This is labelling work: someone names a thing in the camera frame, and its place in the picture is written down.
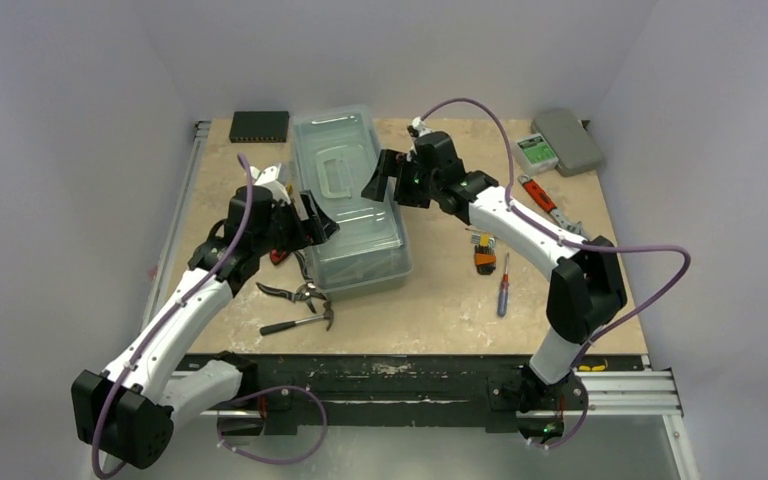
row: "white wall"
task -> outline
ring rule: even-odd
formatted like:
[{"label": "white wall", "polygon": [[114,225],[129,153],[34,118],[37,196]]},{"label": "white wall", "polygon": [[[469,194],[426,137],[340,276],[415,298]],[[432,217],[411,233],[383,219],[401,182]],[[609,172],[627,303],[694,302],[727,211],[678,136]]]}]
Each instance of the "white wall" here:
[{"label": "white wall", "polygon": [[137,4],[199,117],[357,102],[413,117],[464,95],[521,117],[549,106],[592,115],[655,0]]},{"label": "white wall", "polygon": [[[662,1],[592,131],[619,240],[695,254],[643,317],[703,478],[768,478],[768,2]],[[637,295],[675,259],[626,258]]]},{"label": "white wall", "polygon": [[0,5],[0,478],[89,458],[69,387],[137,331],[190,128],[130,3]]}]

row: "tabletop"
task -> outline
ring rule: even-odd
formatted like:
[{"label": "tabletop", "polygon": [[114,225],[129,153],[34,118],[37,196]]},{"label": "tabletop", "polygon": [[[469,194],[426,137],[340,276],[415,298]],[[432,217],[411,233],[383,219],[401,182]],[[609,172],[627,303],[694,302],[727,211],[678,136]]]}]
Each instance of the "tabletop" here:
[{"label": "tabletop", "polygon": [[[505,146],[491,121],[432,118],[427,123],[435,130],[449,133],[467,171],[483,170],[500,184],[507,182]],[[382,147],[409,150],[411,139],[405,131],[408,124],[407,119],[376,120]],[[511,138],[521,138],[530,132],[528,120],[506,120],[503,124]],[[230,143],[230,126],[230,119],[215,119],[211,124],[183,219],[171,286],[181,278],[187,260],[205,240],[210,227],[225,218],[228,201],[235,190],[246,183],[245,172],[236,160],[237,153],[245,153],[251,164],[258,168],[288,162],[292,158],[290,143]],[[551,171],[538,175],[536,180],[570,220],[581,220],[591,235],[615,239],[595,172],[561,177]],[[514,192],[525,206],[539,211],[522,188],[515,186]],[[260,271],[210,322],[190,351],[297,354],[519,354],[536,351],[549,328],[545,314],[549,283],[537,269],[515,253],[511,255],[508,313],[504,318],[498,318],[496,299],[501,260],[509,251],[508,247],[501,243],[497,245],[499,268],[494,275],[481,276],[475,270],[470,232],[464,229],[463,223],[434,205],[427,210],[402,207],[401,212],[414,264],[404,286],[335,301],[334,325],[328,332],[325,322],[315,322],[262,337],[258,329],[264,325],[310,315],[304,303],[292,304],[268,297],[255,287],[255,281],[259,281],[295,290],[302,283],[297,263],[290,258],[274,267],[268,259],[262,259]],[[629,305],[622,312],[630,308],[633,308],[631,295]],[[317,311],[322,311],[319,303]],[[645,353],[646,344],[637,318],[600,339],[591,352]]]}]

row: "black box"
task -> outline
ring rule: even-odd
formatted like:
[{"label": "black box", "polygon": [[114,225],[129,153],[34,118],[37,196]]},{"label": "black box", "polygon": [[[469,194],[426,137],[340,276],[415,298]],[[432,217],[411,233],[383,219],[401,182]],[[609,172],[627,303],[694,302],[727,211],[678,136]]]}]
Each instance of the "black box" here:
[{"label": "black box", "polygon": [[284,143],[290,112],[234,112],[231,143]]}]

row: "clear plastic box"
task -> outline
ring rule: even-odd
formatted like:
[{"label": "clear plastic box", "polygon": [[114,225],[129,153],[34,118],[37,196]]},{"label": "clear plastic box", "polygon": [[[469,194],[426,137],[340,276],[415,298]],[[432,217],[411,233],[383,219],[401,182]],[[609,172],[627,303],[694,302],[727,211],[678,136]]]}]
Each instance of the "clear plastic box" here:
[{"label": "clear plastic box", "polygon": [[355,105],[292,120],[297,184],[340,231],[308,249],[316,286],[332,300],[395,288],[413,268],[399,207],[360,196],[381,149],[369,109]]}]

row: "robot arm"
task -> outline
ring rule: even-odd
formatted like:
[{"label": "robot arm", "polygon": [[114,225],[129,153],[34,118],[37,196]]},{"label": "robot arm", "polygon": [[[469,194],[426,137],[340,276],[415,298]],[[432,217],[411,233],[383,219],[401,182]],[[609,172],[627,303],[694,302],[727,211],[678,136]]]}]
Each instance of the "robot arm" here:
[{"label": "robot arm", "polygon": [[[408,132],[414,138],[413,149],[382,150],[362,195],[383,200],[389,178],[395,178],[394,198],[400,205],[428,208],[435,201],[443,212],[496,235],[549,281],[549,332],[522,371],[520,410],[528,411],[564,384],[582,345],[626,304],[617,256],[581,251],[547,238],[509,210],[505,190],[496,179],[464,169],[449,135],[430,130],[419,119]],[[513,202],[561,238],[587,241]],[[612,245],[604,237],[589,243]]]},{"label": "robot arm", "polygon": [[[280,166],[256,176],[247,227],[237,247],[221,268],[184,302],[182,293],[202,281],[230,246],[246,210],[247,188],[242,187],[229,203],[228,217],[211,229],[196,248],[175,293],[140,336],[100,374],[84,370],[72,384],[72,405],[78,437],[92,443],[102,403],[123,368],[130,370],[114,397],[101,435],[101,450],[137,468],[152,465],[165,450],[172,432],[205,409],[256,390],[256,366],[230,354],[219,354],[202,369],[170,382],[181,359],[198,335],[257,273],[260,257],[272,249],[296,251],[325,242],[339,229],[319,208],[309,192],[300,197],[306,213],[299,217],[282,185]],[[220,227],[224,234],[219,235]],[[133,364],[133,352],[143,345],[148,332],[170,310],[174,314],[144,346]]]}]

